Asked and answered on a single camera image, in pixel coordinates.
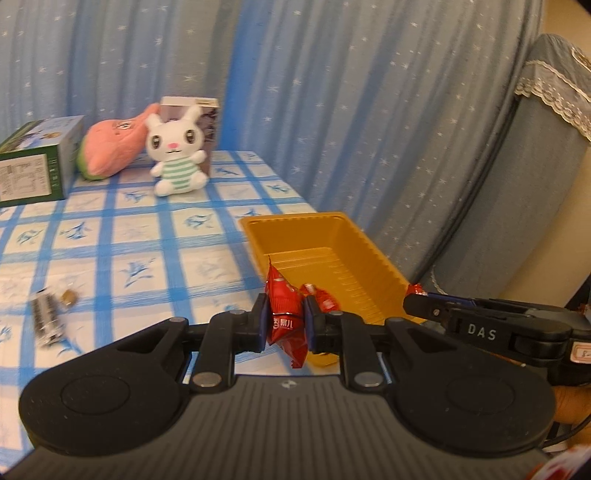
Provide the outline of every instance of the plastic container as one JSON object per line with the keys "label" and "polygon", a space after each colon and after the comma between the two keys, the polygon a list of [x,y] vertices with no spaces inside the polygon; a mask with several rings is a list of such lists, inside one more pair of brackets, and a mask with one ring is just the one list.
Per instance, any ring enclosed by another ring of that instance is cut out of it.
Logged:
{"label": "plastic container", "polygon": [[[294,287],[313,283],[366,323],[383,324],[389,317],[423,322],[402,308],[408,280],[344,213],[266,215],[240,222],[263,278],[270,257]],[[312,357],[315,365],[336,361],[334,355]]]}

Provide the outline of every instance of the rabbit arm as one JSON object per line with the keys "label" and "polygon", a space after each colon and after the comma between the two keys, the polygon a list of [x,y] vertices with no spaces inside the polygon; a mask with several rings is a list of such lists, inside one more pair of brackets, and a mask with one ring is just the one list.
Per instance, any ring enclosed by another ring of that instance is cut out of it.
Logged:
{"label": "rabbit arm", "polygon": [[205,150],[198,150],[189,158],[193,163],[195,163],[195,165],[199,165],[200,163],[203,163],[205,161],[206,157],[207,153],[205,153]]}
{"label": "rabbit arm", "polygon": [[162,170],[164,169],[164,163],[159,161],[156,165],[152,167],[150,170],[150,175],[153,177],[160,177],[162,176]]}

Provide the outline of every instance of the ribbed gray surface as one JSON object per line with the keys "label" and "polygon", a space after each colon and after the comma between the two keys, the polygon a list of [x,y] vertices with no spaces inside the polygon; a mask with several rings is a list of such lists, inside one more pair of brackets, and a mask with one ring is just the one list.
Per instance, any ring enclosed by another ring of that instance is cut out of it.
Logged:
{"label": "ribbed gray surface", "polygon": [[409,434],[383,398],[347,391],[338,377],[239,377],[225,393],[192,399],[144,447],[102,458],[39,449],[6,478],[522,480],[542,461],[535,451],[498,460],[442,452]]}

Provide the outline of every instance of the checkered tablecloth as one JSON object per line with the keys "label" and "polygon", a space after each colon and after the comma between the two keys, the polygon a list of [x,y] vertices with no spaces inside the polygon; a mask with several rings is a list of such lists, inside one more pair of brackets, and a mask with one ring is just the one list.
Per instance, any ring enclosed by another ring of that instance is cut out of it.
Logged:
{"label": "checkered tablecloth", "polygon": [[[238,220],[314,211],[253,153],[214,152],[207,187],[168,198],[153,194],[151,163],[80,178],[67,200],[0,211],[0,471],[31,448],[18,396],[34,375],[170,316],[249,310],[263,282]],[[27,304],[44,287],[80,296],[50,348],[35,344]],[[276,347],[236,362],[237,373],[318,372],[291,370]]]}

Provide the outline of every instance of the red package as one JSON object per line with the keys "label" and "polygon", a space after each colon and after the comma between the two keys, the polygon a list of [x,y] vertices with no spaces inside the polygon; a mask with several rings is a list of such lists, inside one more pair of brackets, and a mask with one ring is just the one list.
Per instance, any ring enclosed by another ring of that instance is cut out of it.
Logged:
{"label": "red package", "polygon": [[340,310],[340,305],[336,298],[334,298],[326,290],[322,290],[322,288],[318,288],[316,285],[312,283],[304,283],[300,287],[300,292],[304,297],[307,297],[308,295],[313,295],[316,298],[316,302],[318,303],[318,306],[320,307],[322,313]]}
{"label": "red package", "polygon": [[427,292],[423,290],[423,287],[421,286],[420,283],[417,284],[410,284],[407,288],[407,294],[405,295],[405,297],[408,297],[409,295],[412,294],[416,294],[416,295],[426,295]]}
{"label": "red package", "polygon": [[301,368],[306,360],[308,345],[304,334],[300,293],[271,263],[265,293],[269,295],[273,312],[273,326],[267,341],[269,345],[277,343],[290,356],[292,368]]}

